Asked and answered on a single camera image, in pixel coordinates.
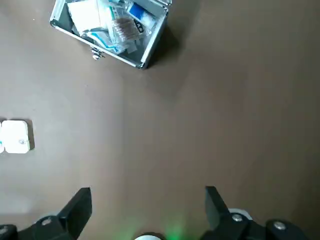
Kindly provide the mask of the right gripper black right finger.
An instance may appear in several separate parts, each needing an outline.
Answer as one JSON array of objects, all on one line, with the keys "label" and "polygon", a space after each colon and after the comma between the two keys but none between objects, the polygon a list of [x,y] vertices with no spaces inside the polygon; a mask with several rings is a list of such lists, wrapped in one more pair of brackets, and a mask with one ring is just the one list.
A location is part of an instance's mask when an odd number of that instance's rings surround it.
[{"label": "right gripper black right finger", "polygon": [[205,187],[205,213],[210,225],[201,240],[305,240],[307,236],[295,224],[270,219],[260,225],[244,210],[231,209],[214,186]]}]

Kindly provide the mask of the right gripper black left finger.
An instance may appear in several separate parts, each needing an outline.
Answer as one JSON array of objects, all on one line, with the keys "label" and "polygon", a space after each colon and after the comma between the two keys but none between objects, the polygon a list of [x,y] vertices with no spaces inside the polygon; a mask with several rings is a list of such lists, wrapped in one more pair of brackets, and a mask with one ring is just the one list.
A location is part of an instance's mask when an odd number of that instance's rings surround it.
[{"label": "right gripper black left finger", "polygon": [[82,187],[56,215],[47,215],[18,230],[14,224],[0,226],[2,240],[77,240],[92,216],[90,187]]}]

